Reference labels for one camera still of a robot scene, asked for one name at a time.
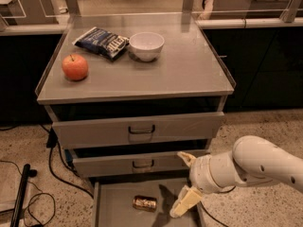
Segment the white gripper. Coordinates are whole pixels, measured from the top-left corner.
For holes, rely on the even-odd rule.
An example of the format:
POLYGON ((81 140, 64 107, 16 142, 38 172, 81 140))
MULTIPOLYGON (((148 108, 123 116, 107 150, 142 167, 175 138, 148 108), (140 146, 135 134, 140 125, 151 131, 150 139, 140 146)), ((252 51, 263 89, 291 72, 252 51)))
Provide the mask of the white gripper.
POLYGON ((169 211, 172 218, 181 217, 198 204, 203 193, 220 192, 227 186, 238 184, 239 174, 231 151, 217 155, 208 154, 197 159, 194 155, 183 151, 179 151, 177 155, 190 167, 189 178, 193 186, 184 185, 181 189, 169 211))

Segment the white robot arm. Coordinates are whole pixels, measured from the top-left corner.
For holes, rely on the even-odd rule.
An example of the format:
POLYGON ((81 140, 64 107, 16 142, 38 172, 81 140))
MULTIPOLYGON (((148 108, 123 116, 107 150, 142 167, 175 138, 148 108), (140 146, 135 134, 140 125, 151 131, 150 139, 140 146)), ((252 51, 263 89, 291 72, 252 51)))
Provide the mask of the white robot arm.
POLYGON ((227 186, 259 187, 285 183, 303 192, 303 159, 254 135, 239 138, 233 148, 217 155, 195 157, 180 151, 189 168, 190 186, 184 186, 169 214, 179 218, 197 205, 204 194, 227 186))

